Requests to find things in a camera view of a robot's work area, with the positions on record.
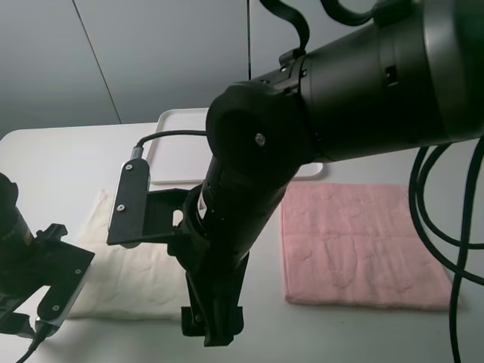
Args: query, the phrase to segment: folded towel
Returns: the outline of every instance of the folded towel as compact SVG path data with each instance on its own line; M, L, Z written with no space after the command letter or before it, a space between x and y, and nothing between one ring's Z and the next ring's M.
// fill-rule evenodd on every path
M447 309L451 284L399 185L293 183L282 203L289 303Z
M179 321L180 307L189 306L185 271L164 244L106 245L113 202L112 192L98 195L76 243L96 256L69 318Z

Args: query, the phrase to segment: cable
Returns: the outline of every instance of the cable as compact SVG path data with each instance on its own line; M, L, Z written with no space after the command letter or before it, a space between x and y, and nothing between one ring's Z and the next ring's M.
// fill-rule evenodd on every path
M178 135L193 135L193 136L206 136L205 131L200 130L174 130L174 131L162 131L157 132L152 135L148 135L143 137L135 147L143 147L145 142L149 142L154 140L155 138L162 138L163 136L178 136Z
M423 165L417 183L417 205L420 217L422 217L423 223L434 233L437 237L443 239L445 242L459 247L461 245L459 240L456 240L443 231L441 231L430 219L425 205L425 184L430 174L430 170L436 164L436 161L447 151L451 144L438 146L429 156L425 164ZM484 250L484 244L469 244L470 250Z
M427 181L427 177L429 175L430 170L435 165L436 161L443 155L443 153L448 149L448 145L443 145L437 147L430 157L427 159L425 164L423 165L422 170L420 167L424 162L424 158L427 155L428 147L420 149L418 152L417 158L414 163L414 168L412 169L411 173L411 180L410 180L410 187L409 187L409 204L411 208L411 217L415 224L415 228L417 229L417 233L419 234L420 238L422 239L423 243L429 249L429 251L436 257L443 265L446 265L449 262L453 265L450 261L448 261L445 257L441 260L443 255L435 248L435 246L430 242L427 234L422 228L420 218L418 216L418 212L420 212L422 218L427 221L430 221L430 217L427 214L424 203L424 187ZM479 178L479 172L482 165L482 160L484 159L484 138L479 140L479 143L476 146L476 149L473 153L472 160L470 162L469 171L467 173L467 180L466 180L466 188L464 194L464 208L462 212L462 227L461 227L461 240L455 240L450 238L442 231L440 231L431 221L432 228L430 228L430 224L427 226L432 230L438 231L439 234L445 236L443 240L446 240L450 244L457 245L460 247L459 249L459 256L458 256L458 263L457 265L453 265L454 268L450 268L455 273L454 281L452 283L452 292L451 292L451 301L450 301L450 309L449 309L449 333L451 339L451 348L452 348L452 355L454 357L455 363L461 363L461 355L459 352L459 345L458 345L458 332L457 332L457 312L458 312L458 299L459 293L461 291L462 285L462 278L465 274L469 274L465 271L465 267L467 264L467 257L469 253L469 249L471 246L474 249L479 249L478 247L480 244L470 244L470 235L471 235L471 226L472 226L472 215L473 215L473 206L474 200L476 196L476 186L477 180ZM419 200L419 210L416 210L415 205L415 197Z
M33 338L32 343L30 344L27 352L20 358L17 363L24 363L30 356L37 350L39 345L47 338L47 336L51 333L53 326L50 324L43 324L39 331L37 332L36 336Z
M360 26L373 18L373 11L355 13L342 6L339 0L321 0L321 3L331 19L347 26Z
M475 284L479 284L484 286L484 278L481 276L471 274L468 271L463 270L462 268L458 268L453 262L447 259L442 253L435 247L432 241L427 236L424 227L422 226L422 222L420 220L420 216L418 214L417 203L415 197L417 195L417 181L418 181L418 173L420 171L420 167L424 162L425 155L429 150L428 147L423 147L419 150L417 154L417 158L415 159L414 167L411 171L410 176L410 184L408 186L408 196L409 196L409 207L410 207L410 214L412 221L414 223L415 230L418 233L418 237L422 240L425 247L429 250L433 257L437 259L440 263L442 263L446 268L454 272L455 274L460 274L463 278L474 282Z

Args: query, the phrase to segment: black strap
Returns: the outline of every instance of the black strap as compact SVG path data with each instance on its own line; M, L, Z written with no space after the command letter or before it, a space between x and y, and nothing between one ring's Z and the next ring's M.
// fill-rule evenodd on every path
M309 42L310 32L309 25L304 16L298 12L298 10L284 4L280 0L260 0L260 3L264 8L273 13L273 15L290 22L296 28L299 36L299 48L286 53L292 54L292 61L306 54L306 46ZM283 63L288 63L290 61L291 59L288 59L286 56L280 58L281 66L286 66L286 64Z
M355 13L340 4L339 0L321 0L329 17L338 23L348 26L360 26L371 20L373 12Z

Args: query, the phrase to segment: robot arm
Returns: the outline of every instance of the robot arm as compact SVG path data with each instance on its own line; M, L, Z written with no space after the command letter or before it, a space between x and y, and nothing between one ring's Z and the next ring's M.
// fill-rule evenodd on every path
M202 185L148 192L139 152L123 168L116 205L126 209L113 211L108 243L168 244L187 272L185 335L224 346L241 332L249 250L302 164L484 133L484 3L387 0L375 9L374 24L309 54L284 54L279 69L214 100ZM172 227L177 209L184 219Z

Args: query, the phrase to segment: table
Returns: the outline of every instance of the table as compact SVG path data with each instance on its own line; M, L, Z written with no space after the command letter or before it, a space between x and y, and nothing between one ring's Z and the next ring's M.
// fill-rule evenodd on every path
M132 146L154 129L155 124L137 124L16 131L0 142L0 172L18 183L18 206L33 231L63 223L69 231L64 240L74 243L96 193L116 188ZM464 173L474 144L454 146L429 179L430 215L453 235L460 231ZM323 182L407 184L415 154L407 150L326 165ZM477 204L474 240L482 240L484 206ZM455 258L453 248L443 250ZM28 362L451 362L445 313L285 303L278 213L252 251L240 301L246 327L227 348L203 348L202 339L183 337L173 323L67 321ZM479 257L471 253L470 270L484 274ZM462 359L481 362L484 289L464 282L462 297ZM40 299L34 296L22 311L34 315ZM29 340L0 336L0 361L16 362L28 345Z

